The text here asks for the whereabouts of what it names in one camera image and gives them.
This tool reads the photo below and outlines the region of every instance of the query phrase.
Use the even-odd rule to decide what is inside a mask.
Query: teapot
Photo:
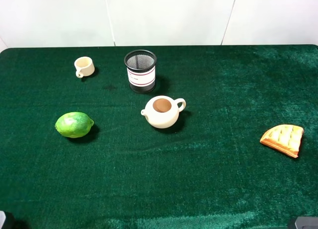
[[[179,117],[179,112],[186,106],[182,98],[173,100],[168,96],[156,96],[146,104],[141,114],[146,120],[156,128],[168,128],[172,126]]]

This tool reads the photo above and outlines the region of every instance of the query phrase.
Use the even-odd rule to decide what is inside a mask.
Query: lime
[[[70,112],[61,116],[55,123],[55,129],[65,137],[78,138],[86,135],[94,121],[85,113]]]

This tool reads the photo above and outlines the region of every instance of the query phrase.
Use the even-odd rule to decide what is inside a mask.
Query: label
[[[153,67],[149,71],[145,73],[135,73],[129,69],[127,69],[128,80],[132,85],[135,86],[149,86],[156,79],[156,69]]]

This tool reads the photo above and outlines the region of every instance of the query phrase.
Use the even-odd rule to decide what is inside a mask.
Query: mesh pen holder
[[[156,86],[156,62],[154,53],[134,50],[124,58],[130,88],[136,93],[151,92]]]

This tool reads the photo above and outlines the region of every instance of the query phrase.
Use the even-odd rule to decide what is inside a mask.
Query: dark stain
[[[115,87],[114,85],[110,84],[110,85],[107,85],[107,86],[103,87],[103,89],[108,90],[108,91],[112,91],[112,90],[117,89],[117,87]]]

